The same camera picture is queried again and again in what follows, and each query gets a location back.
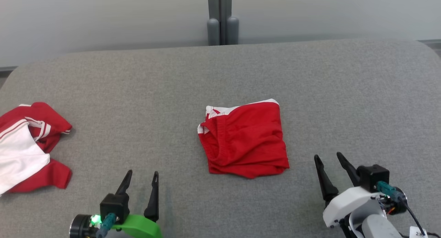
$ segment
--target white label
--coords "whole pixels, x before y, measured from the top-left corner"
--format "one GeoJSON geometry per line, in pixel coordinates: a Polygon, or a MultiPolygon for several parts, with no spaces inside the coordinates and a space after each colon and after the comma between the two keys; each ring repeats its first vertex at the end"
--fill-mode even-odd
{"type": "Polygon", "coordinates": [[[421,231],[418,227],[411,226],[411,229],[409,231],[409,238],[427,238],[427,232],[425,231],[425,229],[422,230],[424,230],[424,236],[421,234],[421,231]]]}

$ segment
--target gray table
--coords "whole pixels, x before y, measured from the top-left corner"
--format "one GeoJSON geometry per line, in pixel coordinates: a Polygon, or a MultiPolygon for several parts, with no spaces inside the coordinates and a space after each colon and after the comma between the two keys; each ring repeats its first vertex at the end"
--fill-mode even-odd
{"type": "MultiPolygon", "coordinates": [[[[421,224],[441,233],[438,56],[419,42],[335,40],[73,53],[17,68],[0,113],[44,101],[74,127],[51,152],[73,171],[67,189],[0,198],[0,237],[66,237],[78,213],[133,169],[131,213],[142,214],[160,173],[164,237],[343,237],[322,219],[313,156],[351,186],[335,153],[378,163],[421,224]],[[247,180],[211,175],[196,127],[206,105],[280,103],[291,168],[247,180]]],[[[403,233],[409,214],[394,216],[403,233]]]]}

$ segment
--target green led light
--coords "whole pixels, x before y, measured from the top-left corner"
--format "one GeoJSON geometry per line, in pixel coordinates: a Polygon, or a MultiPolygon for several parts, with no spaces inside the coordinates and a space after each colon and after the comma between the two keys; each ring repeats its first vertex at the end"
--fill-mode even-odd
{"type": "Polygon", "coordinates": [[[100,224],[101,223],[101,216],[100,215],[93,215],[90,218],[90,222],[95,225],[95,224],[100,224]]]}

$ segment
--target orange wire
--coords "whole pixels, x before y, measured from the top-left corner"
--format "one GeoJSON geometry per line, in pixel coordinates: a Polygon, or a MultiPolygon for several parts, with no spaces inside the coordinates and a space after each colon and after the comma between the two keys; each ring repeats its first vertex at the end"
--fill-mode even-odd
{"type": "Polygon", "coordinates": [[[393,207],[392,209],[389,210],[389,212],[387,213],[388,215],[395,209],[395,207],[393,207]]]}

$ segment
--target red cloth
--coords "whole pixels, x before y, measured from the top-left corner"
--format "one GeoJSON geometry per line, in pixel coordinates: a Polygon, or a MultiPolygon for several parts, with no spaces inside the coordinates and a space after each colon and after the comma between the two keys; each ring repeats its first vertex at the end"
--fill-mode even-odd
{"type": "MultiPolygon", "coordinates": [[[[0,127],[7,125],[10,120],[23,118],[29,122],[29,131],[36,144],[45,153],[57,145],[61,133],[70,133],[72,125],[61,117],[48,104],[37,102],[21,105],[0,117],[0,127]]],[[[71,178],[71,170],[64,164],[50,159],[49,164],[44,166],[36,174],[22,181],[9,190],[11,193],[29,192],[43,186],[56,186],[66,189],[71,178]]]]}
{"type": "Polygon", "coordinates": [[[275,100],[233,108],[207,106],[198,134],[212,174],[255,178],[289,168],[275,100]]]}

